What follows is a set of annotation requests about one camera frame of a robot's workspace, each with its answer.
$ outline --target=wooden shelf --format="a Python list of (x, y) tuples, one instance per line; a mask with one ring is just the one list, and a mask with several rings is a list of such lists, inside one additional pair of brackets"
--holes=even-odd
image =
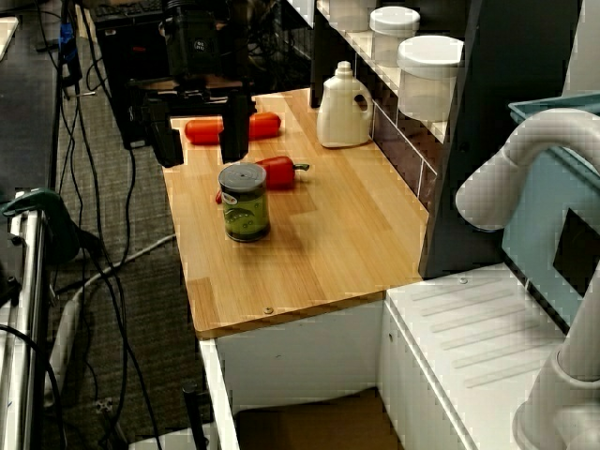
[[(320, 0), (317, 2), (317, 9), (329, 22), (329, 0)], [(397, 67), (384, 67), (377, 64), (371, 59), (371, 47), (373, 44), (373, 32), (362, 31), (357, 33), (346, 32), (343, 30), (337, 30), (336, 27), (329, 23), (338, 33), (340, 33), (344, 39), (350, 44), (350, 46), (356, 51), (356, 53), (363, 58), (370, 68), (382, 79), (382, 81), (389, 87), (394, 94), (399, 96), (400, 91), (400, 69)], [(443, 139), (446, 133), (447, 122), (422, 122), (423, 125), (433, 134), (438, 141), (443, 143)]]
[(225, 234), (215, 203), (224, 168), (216, 145), (192, 145), (173, 119), (186, 163), (163, 169), (200, 339), (294, 321), (385, 297), (420, 281), (428, 213), (374, 142), (327, 149), (303, 89), (255, 97), (282, 119), (277, 137), (252, 141), (245, 162), (289, 156), (310, 164), (293, 190), (270, 190), (271, 231), (253, 243)]

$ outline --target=jar lid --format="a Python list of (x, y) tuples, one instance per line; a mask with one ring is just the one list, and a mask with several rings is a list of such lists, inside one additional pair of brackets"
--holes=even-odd
[(233, 192), (252, 192), (263, 186), (266, 170), (258, 164), (241, 162), (226, 167), (218, 175), (223, 188)]
[(410, 38), (419, 29), (419, 13), (407, 7), (379, 7), (371, 12), (371, 30), (388, 36)]
[(440, 80), (457, 76), (464, 44), (446, 36), (417, 36), (397, 49), (397, 66), (415, 77)]

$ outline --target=plastic food item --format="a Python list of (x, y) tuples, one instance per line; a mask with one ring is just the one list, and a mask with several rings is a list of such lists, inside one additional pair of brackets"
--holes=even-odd
[[(363, 111), (356, 101), (363, 96)], [(317, 139), (323, 147), (350, 147), (369, 140), (373, 100), (367, 88), (353, 77), (348, 61), (337, 65), (336, 75), (323, 84), (321, 108), (317, 116)]]
[[(273, 112), (256, 112), (250, 116), (251, 140), (277, 136), (281, 119)], [(210, 119), (190, 120), (186, 123), (186, 137), (193, 144), (212, 145), (218, 143), (218, 134), (223, 130), (220, 116)]]
[[(256, 164), (266, 170), (267, 189), (287, 189), (293, 187), (293, 179), (297, 170), (307, 171), (308, 164), (294, 164), (288, 157), (270, 157), (257, 161)], [(215, 202), (221, 203), (221, 191), (217, 193)]]

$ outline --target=white wall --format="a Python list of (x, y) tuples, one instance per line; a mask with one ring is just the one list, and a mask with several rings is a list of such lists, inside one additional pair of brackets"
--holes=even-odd
[(583, 0), (564, 96), (600, 90), (600, 0)]

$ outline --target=orange vegetable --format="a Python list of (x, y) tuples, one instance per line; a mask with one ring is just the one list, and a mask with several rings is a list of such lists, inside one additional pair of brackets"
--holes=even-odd
[[(277, 136), (281, 119), (273, 112), (256, 112), (250, 116), (250, 140)], [(186, 137), (191, 143), (211, 145), (218, 143), (218, 134), (223, 130), (220, 116), (190, 120), (186, 123)]]

